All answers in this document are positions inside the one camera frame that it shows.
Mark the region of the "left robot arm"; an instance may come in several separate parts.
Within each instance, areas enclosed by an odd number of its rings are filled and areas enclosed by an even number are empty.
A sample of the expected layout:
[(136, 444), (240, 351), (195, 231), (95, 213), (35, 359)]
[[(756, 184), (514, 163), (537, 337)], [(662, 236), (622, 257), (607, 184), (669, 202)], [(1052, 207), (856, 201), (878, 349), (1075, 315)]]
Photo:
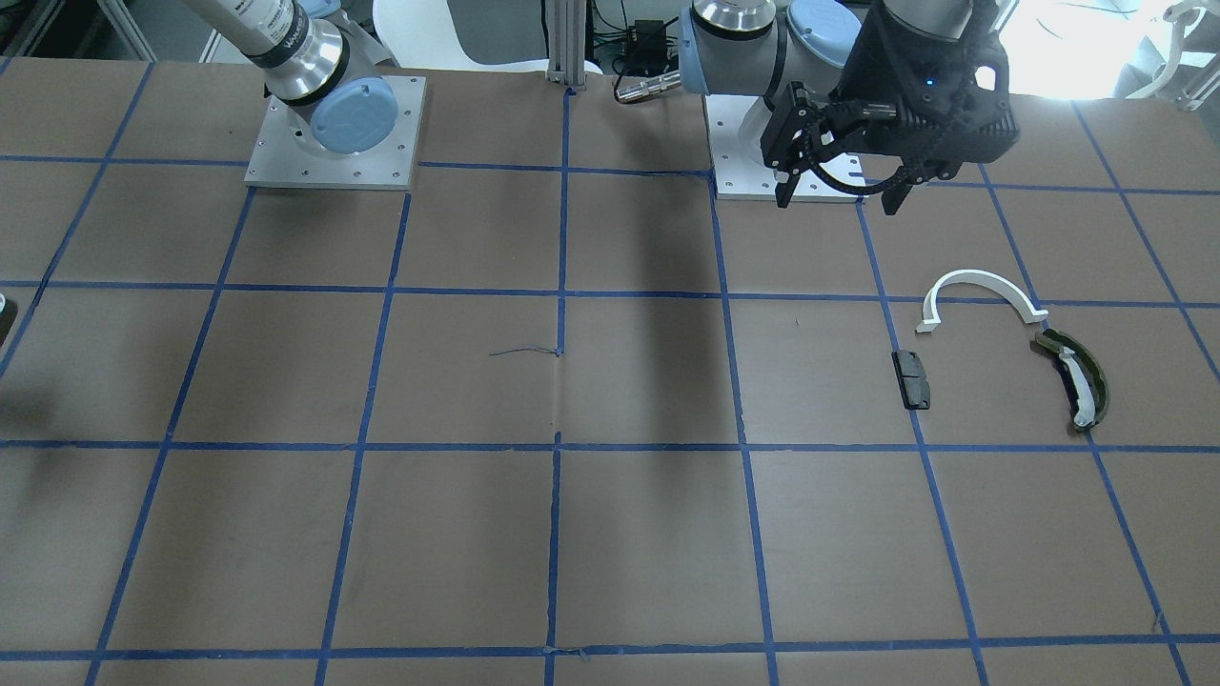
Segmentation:
[(680, 74), (705, 99), (719, 193), (894, 214), (1019, 142), (997, 1), (694, 1)]

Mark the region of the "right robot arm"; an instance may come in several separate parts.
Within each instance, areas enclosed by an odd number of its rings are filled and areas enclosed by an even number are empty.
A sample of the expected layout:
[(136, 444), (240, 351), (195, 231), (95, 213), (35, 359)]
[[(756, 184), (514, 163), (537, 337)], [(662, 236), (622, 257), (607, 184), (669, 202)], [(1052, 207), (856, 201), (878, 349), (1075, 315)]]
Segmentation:
[(396, 96), (379, 74), (390, 52), (340, 1), (188, 1), (262, 70), (265, 88), (331, 153), (364, 153), (396, 125)]

